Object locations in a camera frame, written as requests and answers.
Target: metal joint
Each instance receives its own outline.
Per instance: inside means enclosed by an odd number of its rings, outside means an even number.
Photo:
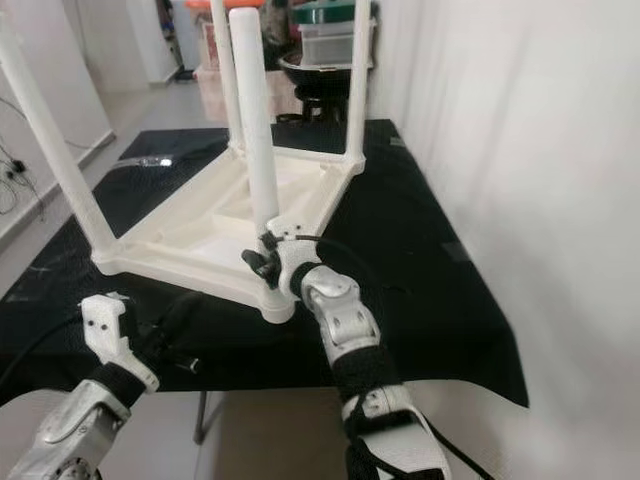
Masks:
[[[131,416],[129,409],[104,386],[93,380],[83,380],[44,420],[40,426],[42,440],[51,444],[61,442],[99,405],[110,410],[122,423]]]
[[[319,266],[302,280],[302,298],[320,323],[331,365],[346,353],[380,343],[378,325],[352,278]]]

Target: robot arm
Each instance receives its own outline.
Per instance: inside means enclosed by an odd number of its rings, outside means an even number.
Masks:
[[[40,425],[32,447],[8,480],[86,480],[99,478],[97,467],[131,416],[131,406],[159,385],[156,371],[168,358],[170,343],[201,300],[189,294],[158,326],[138,341],[120,298],[95,295],[81,303],[85,341],[103,363],[83,380]],[[121,336],[121,327],[130,330]],[[135,355],[129,345],[136,340]],[[187,362],[192,368],[194,362]]]
[[[349,478],[449,480],[444,454],[396,373],[358,284],[322,264],[312,241],[270,233],[262,239],[267,254],[245,251],[245,261],[318,321],[351,442]]]

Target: table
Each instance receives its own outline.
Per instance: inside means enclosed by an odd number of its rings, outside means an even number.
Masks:
[[[345,132],[337,125],[275,125],[273,134],[277,145],[344,151]],[[173,154],[174,161],[169,168],[117,168],[96,187],[116,236],[212,161],[227,140],[224,129],[141,133],[123,158]],[[374,313],[382,297],[384,317],[377,320],[404,380],[466,380],[528,406],[511,328],[390,121],[367,121],[364,151],[366,170],[352,180],[324,235],[358,252],[382,289],[369,288],[361,269],[340,252],[320,247],[320,256],[361,282]],[[114,290],[130,296],[144,331],[185,292],[132,274],[103,276],[89,254],[70,219],[2,299],[0,371],[38,332],[76,311],[85,296]],[[257,310],[207,297],[178,347],[200,358],[203,368],[197,375],[167,370],[161,390],[332,384],[317,324],[300,305],[288,323],[271,325]],[[70,328],[26,358],[0,392],[0,405],[40,388],[70,390],[96,365],[81,328]]]

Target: black fabric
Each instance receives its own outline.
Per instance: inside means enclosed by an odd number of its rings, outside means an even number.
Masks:
[[[275,125],[277,145],[344,151],[340,127]],[[459,379],[476,383],[528,406],[516,342],[506,319],[470,261],[453,258],[444,245],[458,239],[393,124],[368,121],[367,167],[354,178],[324,236],[347,244],[370,264],[383,284],[384,341],[403,380]],[[173,154],[170,168],[120,168],[95,195],[116,236],[125,233],[187,179],[221,153],[223,129],[143,132],[123,158]],[[89,247],[69,220],[0,302],[0,371],[34,332],[67,318],[89,295],[117,290],[130,296],[144,330],[186,290],[132,274],[103,276]],[[361,283],[371,308],[379,289],[370,288],[353,261],[321,245],[320,257]],[[178,345],[202,360],[191,375],[163,375],[161,390],[233,390],[331,385],[313,316],[301,305],[284,325],[271,325],[257,310],[207,297]],[[45,342],[25,359],[0,392],[0,404],[37,388],[70,389],[97,365],[81,332]]]
[[[138,377],[111,362],[96,368],[89,380],[104,385],[127,408],[131,408],[146,389]]]
[[[383,346],[361,348],[341,356],[333,364],[333,378],[342,403],[376,388],[402,383]]]

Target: wire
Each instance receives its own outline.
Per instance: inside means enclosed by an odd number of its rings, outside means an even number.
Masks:
[[[45,211],[46,211],[46,206],[44,204],[44,202],[42,201],[42,198],[40,198],[40,195],[38,195],[38,191],[36,190],[35,185],[33,184],[33,182],[29,179],[29,177],[27,177],[24,172],[23,173],[19,173],[16,174],[20,177],[22,177],[24,179],[24,183],[22,182],[18,182],[16,180],[16,176],[13,177],[13,181],[16,182],[18,185],[22,186],[22,187],[27,187],[29,190],[31,190],[31,192],[33,193],[33,196],[36,198],[36,201],[38,202],[38,209],[40,210],[40,221],[44,222],[45,220]]]
[[[4,103],[7,107],[9,107],[13,111],[15,111],[16,114],[20,115],[20,117],[22,117],[23,120],[25,120],[27,122],[29,121],[27,119],[27,116],[24,114],[24,112],[22,110],[20,110],[15,104],[13,104],[9,100],[7,100],[6,98],[0,97],[0,103]],[[100,143],[98,145],[82,145],[80,143],[72,142],[71,140],[67,140],[67,139],[65,139],[64,142],[67,145],[71,145],[72,147],[80,148],[82,150],[93,150],[93,149],[95,149],[96,151],[100,151],[104,147],[109,145],[111,143],[111,140],[112,140],[111,138],[107,138],[104,142],[102,142],[102,143]],[[0,149],[4,152],[5,155],[7,155],[9,158],[12,158],[11,155],[9,155],[4,148],[0,148]]]
[[[22,113],[22,110],[20,110],[18,107],[16,107],[13,103],[11,103],[9,100],[0,97],[0,103],[4,103],[7,107],[9,107],[10,109],[14,110],[18,115],[20,115],[22,118],[24,118],[25,120],[27,119],[27,116]]]
[[[327,245],[336,250],[340,250],[342,253],[346,254],[351,260],[353,260],[360,270],[368,277],[369,282],[371,282],[371,286],[378,293],[374,297],[374,301],[377,304],[378,312],[376,316],[379,320],[384,321],[385,318],[385,308],[384,308],[384,289],[382,283],[380,282],[378,276],[373,271],[373,269],[369,266],[369,264],[355,251],[353,251],[350,247],[345,245],[344,243],[338,242],[337,240],[331,240],[325,237],[318,237],[315,235],[296,235],[296,240],[309,240],[312,242],[316,242],[319,245]],[[285,237],[276,238],[277,242],[286,241]]]
[[[7,215],[8,213],[11,213],[13,210],[15,210],[16,206],[18,205],[18,194],[9,182],[0,179],[0,185],[7,189],[13,199],[11,201],[11,205],[6,210],[0,209],[0,215]]]
[[[11,154],[7,151],[7,148],[6,148],[2,143],[0,143],[0,152],[4,153],[4,155],[5,155],[9,160],[17,160],[16,158],[14,158],[14,156],[13,156],[13,155],[11,155]]]
[[[475,460],[473,460],[466,453],[464,453],[462,450],[456,447],[453,443],[451,443],[451,441],[447,437],[445,437],[442,433],[440,433],[440,431],[436,427],[434,427],[429,420],[427,420],[427,418],[422,414],[422,412],[416,409],[414,413],[418,413],[419,414],[418,418],[420,419],[420,417],[422,417],[424,421],[427,423],[427,425],[429,425],[429,428],[433,432],[433,436],[436,437],[436,440],[438,440],[441,444],[447,447],[447,450],[449,450],[456,457],[462,460],[471,470],[476,472],[480,476],[480,478],[482,478],[483,480],[495,480],[495,478],[489,472],[487,472],[484,468],[478,465]]]
[[[328,238],[317,237],[313,235],[296,235],[295,238],[296,240],[310,240],[318,244],[330,245],[334,248],[341,250],[342,252],[349,255],[356,263],[358,263],[360,268],[367,273],[367,276],[369,277],[369,279],[377,287],[382,289],[382,286],[379,283],[378,278],[375,272],[373,271],[373,269],[362,259],[362,257],[360,257],[351,248],[347,247],[343,243],[337,242],[335,240],[330,240]],[[286,240],[286,238],[278,237],[276,240],[280,242],[280,241]],[[365,398],[366,398],[366,394],[360,395],[360,397],[358,398],[358,402],[354,407],[354,410],[353,410],[354,412],[356,411],[358,411],[359,413],[362,412],[362,415],[364,415],[364,412],[362,411],[362,406],[364,404]],[[416,407],[414,407],[413,405],[406,405],[405,408],[411,411],[415,415],[415,417],[418,419],[418,421],[420,422],[420,424],[425,430],[427,431],[431,430],[436,440],[438,440],[441,444],[443,444],[447,448],[447,450],[449,450],[456,457],[458,457],[470,469],[476,472],[480,476],[480,478],[482,478],[483,480],[495,480],[494,477],[491,476],[477,462],[475,462],[471,457],[469,457],[462,450],[460,450],[453,443],[451,443],[451,441],[447,439],[447,437],[445,437],[436,427],[434,427],[433,424],[429,422],[429,420],[427,420],[427,417],[422,412],[420,412]],[[381,470],[384,470],[387,473],[394,475],[394,477],[396,478],[407,477],[406,472],[402,472],[398,470],[397,468],[393,467],[392,465],[389,465],[388,463],[384,462],[382,459],[376,457],[373,453],[371,453],[371,451],[367,448],[366,444],[355,434],[355,430],[353,429],[353,423],[351,423],[350,427],[351,428],[349,427],[347,428],[347,434],[350,436],[350,440],[352,440],[351,443],[354,444],[354,448],[358,450],[358,453],[368,458],[370,461],[372,461],[374,465],[376,465]]]
[[[61,323],[59,323],[57,325],[54,325],[53,327],[50,327],[49,329],[47,329],[44,332],[42,332],[42,334],[40,334],[39,337],[37,337],[29,345],[27,345],[12,360],[12,362],[9,364],[9,366],[3,372],[2,376],[0,376],[0,392],[6,386],[6,384],[9,381],[9,378],[11,378],[11,375],[16,370],[16,368],[24,361],[25,358],[27,358],[27,356],[30,353],[32,353],[36,348],[38,348],[40,346],[40,344],[42,344],[45,340],[47,340],[49,337],[55,335],[59,331],[64,330],[66,328],[69,328],[71,325],[76,325],[76,324],[81,324],[81,323],[82,323],[82,318],[80,317],[79,314],[76,314],[73,317],[65,320],[64,322],[61,322]]]

